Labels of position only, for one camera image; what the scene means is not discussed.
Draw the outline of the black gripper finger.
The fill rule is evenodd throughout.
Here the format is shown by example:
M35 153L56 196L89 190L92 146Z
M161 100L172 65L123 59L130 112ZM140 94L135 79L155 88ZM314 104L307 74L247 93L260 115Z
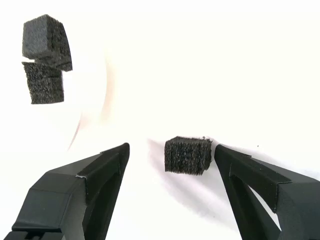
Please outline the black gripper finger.
M320 182L235 151L214 151L244 240L318 240Z
M47 171L28 191L11 229L13 240L104 240L130 145Z

